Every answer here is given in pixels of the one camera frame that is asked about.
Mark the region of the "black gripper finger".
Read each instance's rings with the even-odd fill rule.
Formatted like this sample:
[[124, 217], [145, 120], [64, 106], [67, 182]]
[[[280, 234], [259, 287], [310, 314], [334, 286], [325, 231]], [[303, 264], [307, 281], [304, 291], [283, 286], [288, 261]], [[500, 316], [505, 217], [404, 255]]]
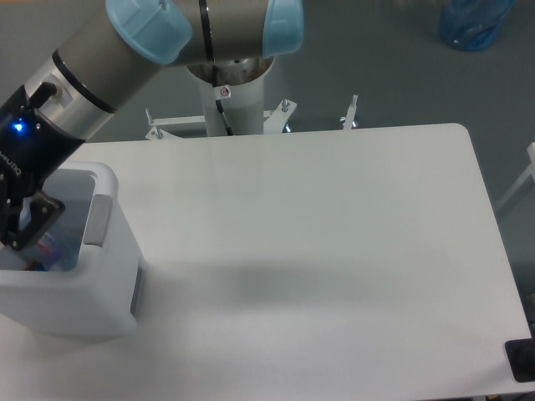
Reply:
[[61, 200], [42, 190], [26, 198], [12, 197], [11, 200], [18, 209], [18, 231], [15, 242], [10, 246], [15, 251], [35, 245], [65, 211]]
[[11, 246], [18, 231], [18, 209], [12, 204], [8, 194], [9, 181], [1, 175], [1, 243]]

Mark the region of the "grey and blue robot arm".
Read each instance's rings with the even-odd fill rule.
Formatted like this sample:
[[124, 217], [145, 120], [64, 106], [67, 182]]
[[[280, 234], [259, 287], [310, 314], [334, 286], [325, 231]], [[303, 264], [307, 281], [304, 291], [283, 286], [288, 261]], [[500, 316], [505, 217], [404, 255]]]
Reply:
[[43, 184], [168, 66], [273, 58], [304, 39], [300, 1], [106, 1], [1, 107], [1, 242], [64, 212]]

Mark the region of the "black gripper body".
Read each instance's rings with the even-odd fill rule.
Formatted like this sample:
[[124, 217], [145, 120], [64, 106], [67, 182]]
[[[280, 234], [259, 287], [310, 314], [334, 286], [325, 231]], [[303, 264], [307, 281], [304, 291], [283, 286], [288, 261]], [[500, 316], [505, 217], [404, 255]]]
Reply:
[[84, 143], [39, 111], [58, 91], [54, 84], [41, 84], [28, 95], [20, 86], [1, 106], [1, 173], [8, 179], [6, 197], [14, 206], [41, 190]]

